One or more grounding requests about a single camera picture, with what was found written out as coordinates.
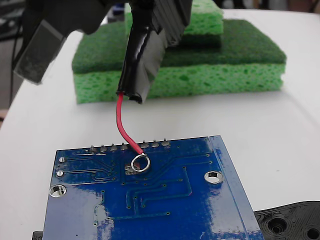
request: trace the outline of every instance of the white surface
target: white surface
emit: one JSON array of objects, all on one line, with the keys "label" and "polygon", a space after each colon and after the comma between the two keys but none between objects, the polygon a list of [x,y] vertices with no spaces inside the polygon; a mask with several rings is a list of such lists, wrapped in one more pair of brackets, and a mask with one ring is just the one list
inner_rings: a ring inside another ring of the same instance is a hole
[{"label": "white surface", "polygon": [[[221,135],[254,211],[320,201],[320,16],[226,10],[287,54],[279,92],[125,102],[123,125],[138,142]],[[43,85],[24,82],[0,130],[0,239],[42,231],[56,150],[123,142],[115,104],[76,105],[70,35]]]}]

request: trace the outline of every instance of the black plastic part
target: black plastic part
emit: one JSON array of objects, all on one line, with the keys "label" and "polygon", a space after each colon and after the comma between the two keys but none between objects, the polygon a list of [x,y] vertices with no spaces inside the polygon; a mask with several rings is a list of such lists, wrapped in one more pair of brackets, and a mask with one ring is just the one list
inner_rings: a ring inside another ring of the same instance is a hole
[{"label": "black plastic part", "polygon": [[254,212],[264,240],[320,240],[320,201]]},{"label": "black plastic part", "polygon": [[32,234],[32,240],[42,240],[43,234],[43,231],[34,231]]}]

